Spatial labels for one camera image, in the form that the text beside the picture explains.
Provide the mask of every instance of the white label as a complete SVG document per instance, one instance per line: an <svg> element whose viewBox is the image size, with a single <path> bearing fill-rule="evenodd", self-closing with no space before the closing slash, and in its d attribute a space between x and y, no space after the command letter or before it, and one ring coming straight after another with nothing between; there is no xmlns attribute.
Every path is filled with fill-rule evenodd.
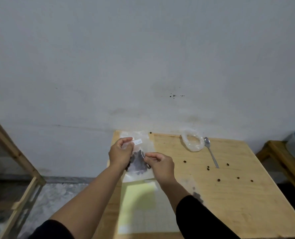
<svg viewBox="0 0 295 239"><path fill-rule="evenodd" d="M137 139L137 140L134 140L134 141L132 141L132 142L134 143L134 145L138 145L138 144L143 143L143 142L142 142L142 139Z"/></svg>

